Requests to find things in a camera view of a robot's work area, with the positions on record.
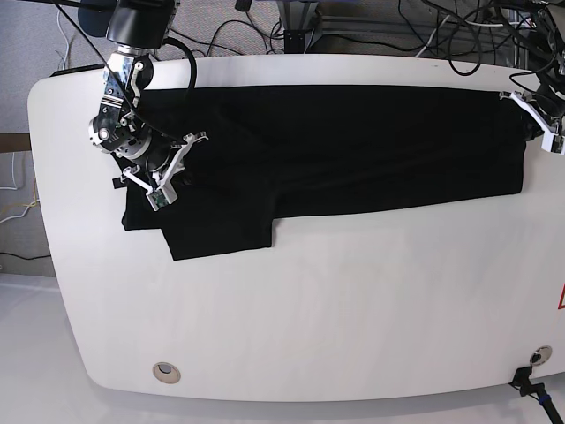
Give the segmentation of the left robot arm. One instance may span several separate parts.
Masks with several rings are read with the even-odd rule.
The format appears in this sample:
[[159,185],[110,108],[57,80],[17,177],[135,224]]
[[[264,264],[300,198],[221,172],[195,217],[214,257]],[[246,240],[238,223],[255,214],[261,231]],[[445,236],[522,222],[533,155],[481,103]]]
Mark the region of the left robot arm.
[[502,24],[529,63],[509,76],[518,88],[503,96],[538,126],[541,147],[564,154],[564,2],[490,1]]

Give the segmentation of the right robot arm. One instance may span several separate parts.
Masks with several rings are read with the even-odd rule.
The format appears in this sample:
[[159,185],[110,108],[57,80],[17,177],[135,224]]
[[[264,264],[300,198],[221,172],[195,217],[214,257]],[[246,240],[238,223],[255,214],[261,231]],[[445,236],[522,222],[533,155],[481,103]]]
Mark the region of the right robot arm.
[[90,142],[125,162],[120,185],[133,183],[152,197],[172,196],[184,186],[185,156],[204,140],[204,131],[166,129],[141,110],[141,96],[154,77],[150,53],[163,46],[180,49],[189,63],[185,96],[194,91],[197,63],[181,41],[169,36],[178,1],[118,1],[107,38],[117,45],[104,69],[104,90],[89,125]]

